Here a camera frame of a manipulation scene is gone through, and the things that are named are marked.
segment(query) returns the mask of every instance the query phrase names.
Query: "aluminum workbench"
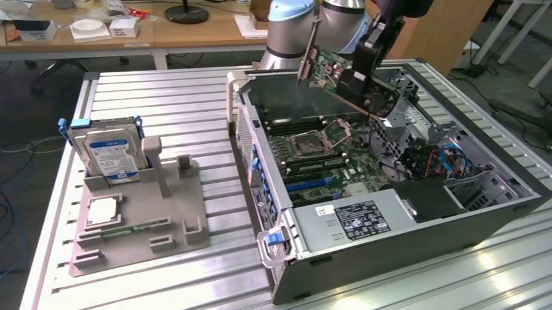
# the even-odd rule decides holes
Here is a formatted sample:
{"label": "aluminum workbench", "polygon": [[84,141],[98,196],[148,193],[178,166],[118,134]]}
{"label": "aluminum workbench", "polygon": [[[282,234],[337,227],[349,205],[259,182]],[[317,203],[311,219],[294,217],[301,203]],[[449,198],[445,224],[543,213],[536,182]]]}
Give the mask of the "aluminum workbench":
{"label": "aluminum workbench", "polygon": [[[523,166],[552,188],[552,168],[438,72],[409,63]],[[162,159],[201,165],[210,247],[72,278],[68,261],[84,166],[66,147],[21,309],[504,309],[552,305],[552,205],[512,222],[476,247],[317,294],[270,300],[226,129],[226,74],[250,67],[102,73],[82,86],[74,117],[139,114],[162,137]],[[426,94],[420,104],[446,114]]]}

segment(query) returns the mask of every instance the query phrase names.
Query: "blue pcie slot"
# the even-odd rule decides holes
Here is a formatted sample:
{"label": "blue pcie slot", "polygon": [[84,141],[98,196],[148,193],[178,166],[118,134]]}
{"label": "blue pcie slot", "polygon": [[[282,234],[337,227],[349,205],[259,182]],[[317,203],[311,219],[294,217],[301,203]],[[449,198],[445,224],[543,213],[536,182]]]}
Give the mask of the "blue pcie slot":
{"label": "blue pcie slot", "polygon": [[314,189],[315,187],[322,187],[330,184],[333,178],[324,178],[322,180],[305,182],[301,184],[287,185],[286,190],[287,192],[297,192],[303,189]]}

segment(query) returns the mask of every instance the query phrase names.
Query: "motherboard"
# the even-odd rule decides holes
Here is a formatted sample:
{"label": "motherboard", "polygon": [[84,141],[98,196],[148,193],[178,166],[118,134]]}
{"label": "motherboard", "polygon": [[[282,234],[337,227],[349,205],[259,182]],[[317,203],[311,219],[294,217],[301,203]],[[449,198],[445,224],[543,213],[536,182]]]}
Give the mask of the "motherboard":
{"label": "motherboard", "polygon": [[365,128],[366,121],[345,116],[265,122],[294,207],[376,192],[389,183]]}

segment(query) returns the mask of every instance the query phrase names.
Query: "white label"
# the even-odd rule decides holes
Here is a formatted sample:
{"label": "white label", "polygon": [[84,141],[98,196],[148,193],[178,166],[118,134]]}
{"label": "white label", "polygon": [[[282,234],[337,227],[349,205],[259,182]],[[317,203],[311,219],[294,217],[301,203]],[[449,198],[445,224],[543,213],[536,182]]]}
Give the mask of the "white label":
{"label": "white label", "polygon": [[353,76],[361,81],[366,79],[366,76],[362,73],[358,73],[357,71],[354,71]]}
{"label": "white label", "polygon": [[124,139],[90,143],[91,151],[102,174],[112,180],[136,175],[135,159],[127,154],[128,141]]}
{"label": "white label", "polygon": [[317,209],[318,216],[336,213],[334,205],[324,205],[321,207],[315,207],[315,209]]}
{"label": "white label", "polygon": [[124,47],[148,47],[148,43],[126,43]]}

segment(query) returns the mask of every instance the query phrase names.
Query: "sticker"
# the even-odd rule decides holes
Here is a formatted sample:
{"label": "sticker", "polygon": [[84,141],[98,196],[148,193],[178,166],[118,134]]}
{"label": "sticker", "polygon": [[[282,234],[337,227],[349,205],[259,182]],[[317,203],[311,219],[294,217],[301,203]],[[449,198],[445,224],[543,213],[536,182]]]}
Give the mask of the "sticker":
{"label": "sticker", "polygon": [[124,179],[138,173],[135,159],[127,154],[130,148],[124,139],[90,143],[102,174],[110,179]]}
{"label": "sticker", "polygon": [[148,47],[148,43],[126,43],[124,47]]}
{"label": "sticker", "polygon": [[334,212],[350,240],[390,231],[373,200],[336,208]]}
{"label": "sticker", "polygon": [[317,209],[318,216],[336,213],[334,205],[324,205],[321,207],[315,207],[315,209]]}

